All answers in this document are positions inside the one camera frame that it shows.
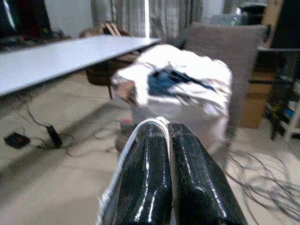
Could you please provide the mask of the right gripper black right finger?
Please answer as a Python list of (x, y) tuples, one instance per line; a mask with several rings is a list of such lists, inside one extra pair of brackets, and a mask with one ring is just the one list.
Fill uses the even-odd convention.
[(247, 224), (225, 174), (198, 137), (183, 123), (171, 122), (168, 130), (176, 224)]

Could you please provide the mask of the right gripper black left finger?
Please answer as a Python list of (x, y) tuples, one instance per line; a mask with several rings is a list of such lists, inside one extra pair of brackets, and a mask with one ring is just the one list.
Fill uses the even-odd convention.
[(170, 141), (163, 118), (147, 119), (133, 130), (103, 193), (104, 225), (168, 225), (173, 190)]

